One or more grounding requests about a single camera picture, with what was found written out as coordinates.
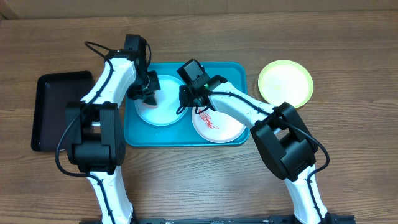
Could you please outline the pink green scrub sponge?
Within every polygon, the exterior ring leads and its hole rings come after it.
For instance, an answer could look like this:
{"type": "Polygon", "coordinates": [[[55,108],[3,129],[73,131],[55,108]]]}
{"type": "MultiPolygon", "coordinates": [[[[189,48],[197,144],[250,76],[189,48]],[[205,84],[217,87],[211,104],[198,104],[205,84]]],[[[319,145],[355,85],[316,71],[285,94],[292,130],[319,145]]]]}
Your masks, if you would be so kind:
{"type": "Polygon", "coordinates": [[[155,95],[145,95],[142,103],[150,108],[156,108],[158,106],[155,95]]]}

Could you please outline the light blue plate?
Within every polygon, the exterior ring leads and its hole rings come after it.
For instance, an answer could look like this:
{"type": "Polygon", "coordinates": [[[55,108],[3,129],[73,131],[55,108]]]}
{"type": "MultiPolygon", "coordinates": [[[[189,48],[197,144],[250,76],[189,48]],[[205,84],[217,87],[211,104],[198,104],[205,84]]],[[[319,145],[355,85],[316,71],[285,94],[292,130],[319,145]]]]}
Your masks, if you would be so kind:
{"type": "Polygon", "coordinates": [[[160,90],[155,91],[156,106],[145,104],[142,100],[134,102],[140,118],[154,126],[168,126],[180,120],[185,112],[177,114],[180,106],[179,93],[183,82],[170,75],[159,76],[160,90]]]}

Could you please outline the yellow plate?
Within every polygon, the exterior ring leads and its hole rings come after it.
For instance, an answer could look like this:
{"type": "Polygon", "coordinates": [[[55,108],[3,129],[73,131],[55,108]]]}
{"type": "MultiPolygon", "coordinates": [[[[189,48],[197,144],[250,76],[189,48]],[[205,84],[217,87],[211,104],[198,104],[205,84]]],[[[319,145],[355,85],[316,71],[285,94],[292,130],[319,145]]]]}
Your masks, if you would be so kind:
{"type": "Polygon", "coordinates": [[[276,60],[266,65],[257,83],[261,96],[269,104],[279,106],[286,102],[294,108],[305,105],[314,89],[309,71],[291,60],[276,60]]]}

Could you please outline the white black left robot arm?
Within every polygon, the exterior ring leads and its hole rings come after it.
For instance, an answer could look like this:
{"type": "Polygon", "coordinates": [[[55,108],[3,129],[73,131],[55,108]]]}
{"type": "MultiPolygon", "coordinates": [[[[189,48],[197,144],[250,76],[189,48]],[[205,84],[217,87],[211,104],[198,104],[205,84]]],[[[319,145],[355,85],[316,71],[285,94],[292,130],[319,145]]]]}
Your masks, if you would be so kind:
{"type": "Polygon", "coordinates": [[[123,48],[107,51],[94,87],[79,102],[66,105],[59,145],[66,145],[69,162],[78,167],[75,175],[93,186],[102,212],[99,222],[137,223],[121,174],[126,140],[119,107],[124,98],[157,106],[160,83],[148,69],[152,52],[145,38],[128,34],[123,48]]]}

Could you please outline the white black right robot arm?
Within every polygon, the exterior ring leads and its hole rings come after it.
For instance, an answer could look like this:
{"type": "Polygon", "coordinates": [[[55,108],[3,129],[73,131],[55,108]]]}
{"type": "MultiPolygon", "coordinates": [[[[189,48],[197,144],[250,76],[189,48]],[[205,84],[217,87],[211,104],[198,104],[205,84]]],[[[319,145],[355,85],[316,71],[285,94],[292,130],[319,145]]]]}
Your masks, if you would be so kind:
{"type": "Polygon", "coordinates": [[[205,107],[227,114],[247,127],[263,163],[285,182],[300,223],[329,223],[315,175],[315,153],[326,149],[312,136],[297,110],[288,103],[280,106],[258,101],[239,91],[220,75],[182,75],[180,109],[205,107]]]}

